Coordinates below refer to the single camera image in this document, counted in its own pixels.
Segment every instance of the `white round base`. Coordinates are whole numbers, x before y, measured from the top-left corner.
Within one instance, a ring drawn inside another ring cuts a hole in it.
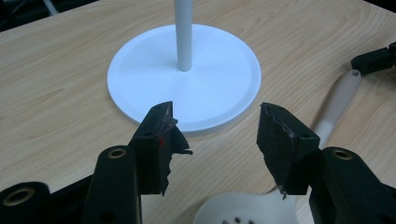
[[[220,29],[192,26],[192,68],[177,69],[176,26],[138,35],[114,56],[107,74],[117,107],[140,123],[149,109],[173,101],[186,136],[213,133],[238,121],[253,103],[262,72],[253,51]]]

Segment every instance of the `wood grain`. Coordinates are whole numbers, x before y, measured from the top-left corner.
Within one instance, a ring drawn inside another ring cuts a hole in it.
[[[191,223],[211,196],[264,193],[274,181],[258,150],[261,102],[310,126],[355,56],[396,41],[396,14],[361,0],[197,0],[194,22],[243,39],[262,66],[254,106],[233,127],[189,138],[174,156],[164,197],[143,197],[145,223]],[[106,88],[112,57],[128,40],[174,23],[172,0],[101,0],[0,34],[0,189],[42,181],[52,191],[93,172],[98,154],[136,130]],[[357,152],[395,187],[396,72],[364,77],[329,145]],[[301,223],[312,223],[307,196]]]

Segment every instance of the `wooden table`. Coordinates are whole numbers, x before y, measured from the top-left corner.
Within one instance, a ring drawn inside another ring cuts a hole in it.
[[[174,23],[172,0],[101,0],[0,34],[0,189],[41,181],[51,191],[92,174],[98,154],[129,142],[136,126],[113,104],[107,68],[131,38]],[[256,146],[260,103],[311,126],[355,56],[396,41],[396,14],[361,0],[197,0],[194,22],[243,39],[262,66],[262,87],[242,121],[189,138],[174,156],[164,197],[143,197],[145,223],[191,223],[210,197],[274,185]],[[363,77],[329,140],[358,153],[396,186],[396,70]],[[301,223],[312,222],[307,196]]]

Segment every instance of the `screw hole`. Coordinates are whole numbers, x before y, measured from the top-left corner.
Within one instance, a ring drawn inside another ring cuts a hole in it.
[[[123,148],[116,148],[116,149],[111,150],[111,151],[107,154],[107,156],[108,156],[110,159],[118,159],[118,158],[121,158],[121,157],[125,156],[125,154],[126,154],[125,149],[123,149]]]
[[[346,153],[345,151],[335,150],[332,154],[341,160],[345,160],[345,161],[352,160],[352,156],[349,153]]]
[[[10,193],[4,200],[4,206],[15,206],[28,201],[35,194],[35,190],[32,188],[17,189]]]
[[[104,212],[102,213],[102,215],[100,215],[99,220],[102,223],[108,223],[108,222],[112,222],[116,219],[116,215],[114,215],[114,213],[112,212]]]

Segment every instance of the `white pole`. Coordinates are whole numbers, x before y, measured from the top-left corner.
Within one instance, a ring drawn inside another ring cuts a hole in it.
[[[192,0],[175,0],[177,67],[182,72],[191,69]]]

